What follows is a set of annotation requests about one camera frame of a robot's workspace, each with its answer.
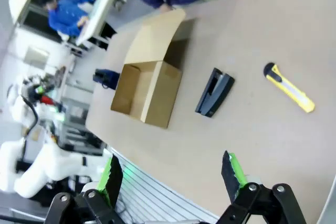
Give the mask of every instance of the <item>window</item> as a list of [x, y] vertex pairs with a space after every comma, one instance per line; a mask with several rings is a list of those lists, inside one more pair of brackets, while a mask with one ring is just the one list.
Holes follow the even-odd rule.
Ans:
[[30, 46], [26, 52], [24, 63], [27, 63], [35, 68], [44, 70], [49, 58], [49, 52]]

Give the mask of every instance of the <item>cable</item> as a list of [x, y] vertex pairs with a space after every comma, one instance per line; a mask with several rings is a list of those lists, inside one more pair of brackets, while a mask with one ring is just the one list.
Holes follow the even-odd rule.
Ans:
[[41, 221], [36, 220], [25, 220], [25, 219], [19, 219], [16, 217], [10, 217], [10, 216], [4, 216], [0, 215], [0, 220], [6, 220], [14, 223], [21, 223], [21, 224], [43, 224]]
[[21, 153], [21, 160], [24, 159], [25, 154], [26, 154], [26, 148], [27, 148], [27, 136], [31, 133], [32, 129], [36, 126], [37, 122], [38, 122], [38, 114], [36, 113], [36, 110], [34, 108], [34, 105], [28, 100], [26, 99], [24, 96], [22, 96], [23, 101], [28, 105], [28, 107], [31, 108], [31, 110], [33, 111], [34, 114], [34, 121], [32, 123], [32, 125], [28, 128], [28, 130], [25, 133], [24, 136], [24, 145], [22, 148], [22, 153]]
[[125, 202], [123, 201], [122, 199], [122, 196], [121, 194], [119, 194], [119, 200], [120, 202], [124, 205], [124, 209], [122, 211], [120, 211], [120, 213], [117, 213], [118, 215], [121, 215], [123, 212], [126, 212], [130, 217], [131, 217], [131, 221], [132, 221], [132, 224], [137, 224], [134, 219], [133, 219], [133, 216], [130, 214], [130, 212], [128, 211], [127, 207], [126, 207], [126, 204]]

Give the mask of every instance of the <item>white desk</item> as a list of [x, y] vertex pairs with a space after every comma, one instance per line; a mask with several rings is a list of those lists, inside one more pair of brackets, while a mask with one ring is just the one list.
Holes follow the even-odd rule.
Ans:
[[[186, 13], [190, 21], [180, 32], [187, 39], [171, 48], [176, 55], [184, 49], [185, 57], [168, 129], [112, 112], [114, 91], [101, 85], [87, 128], [218, 216], [229, 205], [222, 157], [224, 150], [234, 152], [244, 172], [266, 187], [289, 184], [307, 223], [316, 223], [336, 174], [335, 0], [218, 0]], [[102, 67], [121, 71], [136, 30], [111, 39]], [[264, 77], [270, 61], [315, 102], [312, 113]], [[236, 82], [209, 119], [194, 110], [214, 67]]]
[[96, 0], [93, 5], [93, 10], [89, 14], [89, 21], [84, 25], [80, 35], [76, 39], [77, 46], [92, 36], [99, 35], [113, 1], [114, 0]]

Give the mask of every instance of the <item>black stapler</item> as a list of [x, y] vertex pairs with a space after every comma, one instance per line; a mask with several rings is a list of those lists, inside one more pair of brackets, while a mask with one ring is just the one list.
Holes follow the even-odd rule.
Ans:
[[212, 117], [229, 93], [235, 79], [214, 68], [195, 112]]

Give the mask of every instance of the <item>open cardboard box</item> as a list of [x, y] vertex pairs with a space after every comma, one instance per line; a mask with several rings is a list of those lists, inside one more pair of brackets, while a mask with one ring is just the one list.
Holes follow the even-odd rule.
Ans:
[[184, 17], [176, 9], [143, 22], [127, 53], [111, 110], [167, 128], [182, 73], [165, 56]]

